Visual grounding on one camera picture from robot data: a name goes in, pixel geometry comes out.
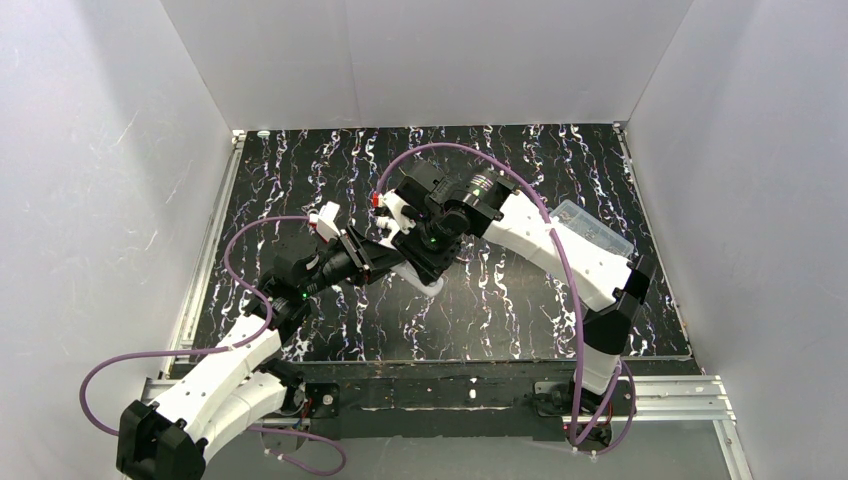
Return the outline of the white plastic faucet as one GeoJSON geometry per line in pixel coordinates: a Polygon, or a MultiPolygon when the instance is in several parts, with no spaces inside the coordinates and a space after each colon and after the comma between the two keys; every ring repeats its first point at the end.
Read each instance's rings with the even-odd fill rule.
{"type": "Polygon", "coordinates": [[[378,216],[375,218],[375,225],[382,232],[391,232],[394,220],[388,216],[378,216]]]}

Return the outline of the clear plastic screw box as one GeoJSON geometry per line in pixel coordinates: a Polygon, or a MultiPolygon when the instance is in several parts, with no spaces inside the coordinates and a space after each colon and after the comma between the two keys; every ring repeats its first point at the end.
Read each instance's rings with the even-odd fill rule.
{"type": "Polygon", "coordinates": [[[564,200],[550,210],[549,216],[552,220],[558,220],[570,230],[610,253],[629,258],[635,251],[633,243],[571,200],[564,200]]]}

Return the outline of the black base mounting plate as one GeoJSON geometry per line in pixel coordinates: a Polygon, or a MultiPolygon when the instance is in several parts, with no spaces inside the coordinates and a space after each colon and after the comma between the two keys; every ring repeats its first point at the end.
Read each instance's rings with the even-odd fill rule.
{"type": "Polygon", "coordinates": [[[560,442],[569,360],[296,362],[311,432],[334,440],[525,437],[560,442]]]}

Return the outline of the white remote control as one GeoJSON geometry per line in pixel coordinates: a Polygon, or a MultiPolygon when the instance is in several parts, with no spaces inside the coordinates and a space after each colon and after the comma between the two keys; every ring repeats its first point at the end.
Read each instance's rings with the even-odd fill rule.
{"type": "Polygon", "coordinates": [[[409,270],[407,268],[398,268],[396,273],[411,286],[416,288],[419,292],[423,293],[428,297],[435,297],[438,295],[442,288],[444,287],[444,279],[439,277],[437,280],[425,284],[418,276],[417,272],[412,269],[409,270]]]}

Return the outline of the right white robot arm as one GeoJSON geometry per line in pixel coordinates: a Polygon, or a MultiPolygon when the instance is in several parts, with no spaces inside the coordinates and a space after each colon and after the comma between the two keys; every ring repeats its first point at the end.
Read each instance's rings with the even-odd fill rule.
{"type": "Polygon", "coordinates": [[[452,180],[420,162],[386,193],[373,197],[389,218],[390,245],[404,255],[408,277],[423,287],[439,282],[466,236],[524,258],[576,289],[577,361],[574,383],[587,395],[606,393],[636,314],[656,271],[649,258],[632,262],[555,220],[538,194],[505,169],[479,168],[452,180]]]}

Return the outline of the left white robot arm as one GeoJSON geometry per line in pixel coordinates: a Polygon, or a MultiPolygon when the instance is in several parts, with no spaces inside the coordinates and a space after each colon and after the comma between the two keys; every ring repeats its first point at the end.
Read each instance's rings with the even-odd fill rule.
{"type": "Polygon", "coordinates": [[[181,380],[121,414],[117,469],[130,479],[199,479],[225,445],[263,417],[294,421],[286,434],[307,438],[303,423],[328,390],[278,357],[281,346],[313,314],[312,296],[343,281],[371,284],[389,273],[428,289],[391,239],[366,239],[352,227],[315,227],[316,236],[283,243],[259,296],[229,333],[181,380]]]}

